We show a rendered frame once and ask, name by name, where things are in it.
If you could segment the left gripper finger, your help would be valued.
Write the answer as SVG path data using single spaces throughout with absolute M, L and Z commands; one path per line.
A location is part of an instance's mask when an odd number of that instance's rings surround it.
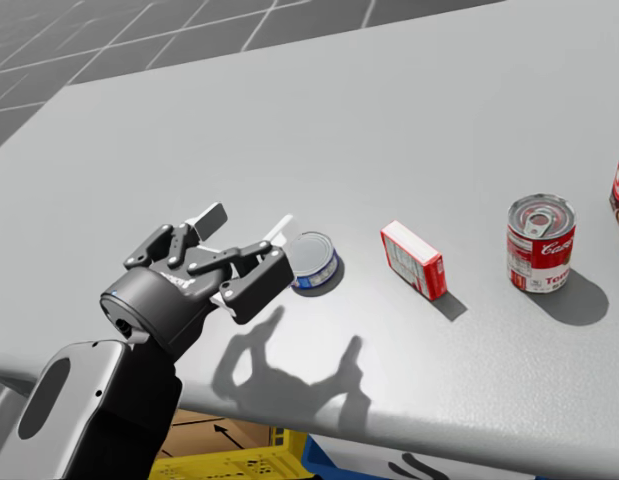
M 215 251 L 197 246 L 187 274 L 193 279 L 219 274 L 209 301 L 236 323 L 246 324 L 295 280 L 287 255 L 294 232 L 295 218 L 287 214 L 263 239 L 246 247 Z
M 123 262 L 127 270 L 149 267 L 165 260 L 171 269 L 181 266 L 186 251 L 198 247 L 216 233 L 228 220 L 221 202 L 214 202 L 196 217 L 180 224 L 164 224 L 152 232 Z

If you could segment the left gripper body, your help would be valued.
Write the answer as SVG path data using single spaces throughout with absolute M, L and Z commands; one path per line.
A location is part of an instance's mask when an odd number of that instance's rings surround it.
M 206 317 L 216 309 L 211 297 L 233 275 L 229 265 L 198 276 L 190 276 L 187 267 L 216 255 L 195 248 L 174 270 L 166 260 L 130 268 L 101 295 L 101 308 L 126 340 L 138 343 L 144 333 L 178 360 L 199 339 Z

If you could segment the blue flat can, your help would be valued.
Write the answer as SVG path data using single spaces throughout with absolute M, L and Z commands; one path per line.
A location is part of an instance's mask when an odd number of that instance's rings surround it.
M 290 244 L 288 258 L 295 276 L 292 287 L 299 290 L 321 287 L 331 280 L 339 266 L 332 240 L 315 231 L 296 237 Z

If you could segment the red and white can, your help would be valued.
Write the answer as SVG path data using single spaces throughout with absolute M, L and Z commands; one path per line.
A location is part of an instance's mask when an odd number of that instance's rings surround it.
M 536 193 L 508 209 L 507 272 L 512 284 L 531 294 L 564 286 L 576 228 L 576 213 L 564 198 Z

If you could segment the brown box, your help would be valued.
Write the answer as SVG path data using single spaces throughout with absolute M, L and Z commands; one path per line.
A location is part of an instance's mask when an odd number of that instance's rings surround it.
M 270 445 L 270 427 L 178 409 L 159 458 L 218 453 Z

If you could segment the small red and white carton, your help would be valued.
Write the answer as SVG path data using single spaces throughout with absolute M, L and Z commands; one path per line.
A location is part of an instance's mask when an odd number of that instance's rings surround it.
M 394 220 L 381 232 L 390 268 L 429 301 L 447 292 L 442 254 Z

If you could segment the yellow box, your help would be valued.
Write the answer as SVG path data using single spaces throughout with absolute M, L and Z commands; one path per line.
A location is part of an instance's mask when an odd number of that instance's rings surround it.
M 274 428 L 270 446 L 157 459 L 147 480 L 309 479 L 313 473 L 301 461 L 307 437 Z

